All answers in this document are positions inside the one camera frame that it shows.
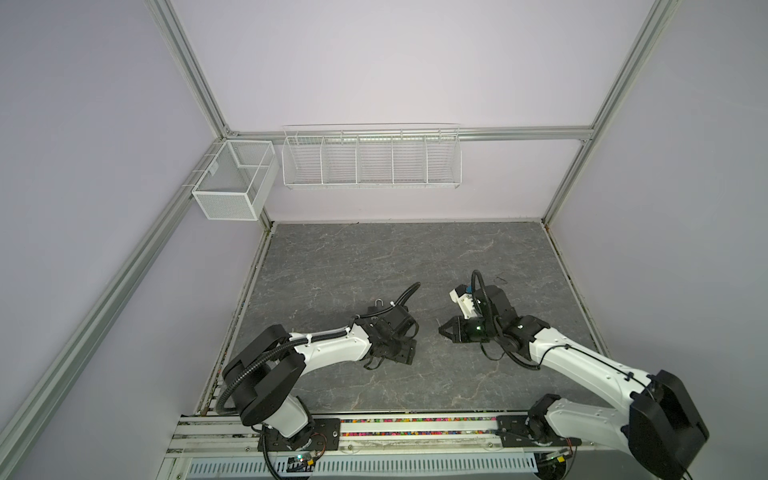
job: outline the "black mounting plate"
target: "black mounting plate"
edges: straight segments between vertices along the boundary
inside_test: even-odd
[[[307,447],[300,449],[301,452],[305,450],[317,450],[319,452],[323,449],[323,443],[326,441],[326,439],[326,452],[329,450],[339,449],[339,438],[341,437],[341,420],[315,418],[315,428],[312,431],[313,434],[322,433],[326,437],[323,438],[320,435],[310,437],[311,443]],[[261,452],[262,442],[265,440],[269,442],[270,452],[296,451],[291,448],[290,440],[282,436],[276,429],[263,429],[261,431],[261,437],[259,438],[259,452]]]
[[[539,447],[538,443],[528,437],[528,426],[525,424],[527,415],[497,415],[498,431],[496,435],[502,439],[502,447]],[[571,445],[581,445],[580,439],[571,439]],[[567,447],[568,442],[565,439],[557,438],[551,444],[551,447]]]

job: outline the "gray marble floor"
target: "gray marble floor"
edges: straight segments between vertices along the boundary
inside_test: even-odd
[[[408,301],[420,324],[413,364],[385,361],[376,371],[345,362],[302,377],[293,390],[315,413],[378,410],[528,409],[545,393],[603,404],[557,372],[492,362],[479,344],[453,344],[438,326],[458,307],[449,291],[473,269],[499,285],[518,314],[549,322],[594,348],[558,262],[537,223],[363,223],[279,225],[234,352],[262,330],[316,332],[345,325],[381,298]],[[496,345],[488,353],[496,356]]]

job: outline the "mesh basket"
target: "mesh basket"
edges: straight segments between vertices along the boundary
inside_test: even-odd
[[[462,182],[458,128],[289,134],[283,180],[291,188],[457,187]]]
[[[211,220],[258,220],[280,166],[270,141],[225,141],[192,189]]]

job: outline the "white mesh basket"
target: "white mesh basket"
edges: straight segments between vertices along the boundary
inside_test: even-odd
[[[224,141],[192,189],[211,220],[258,220],[280,169],[271,141]]]
[[[458,128],[288,134],[283,181],[290,188],[457,187]]]

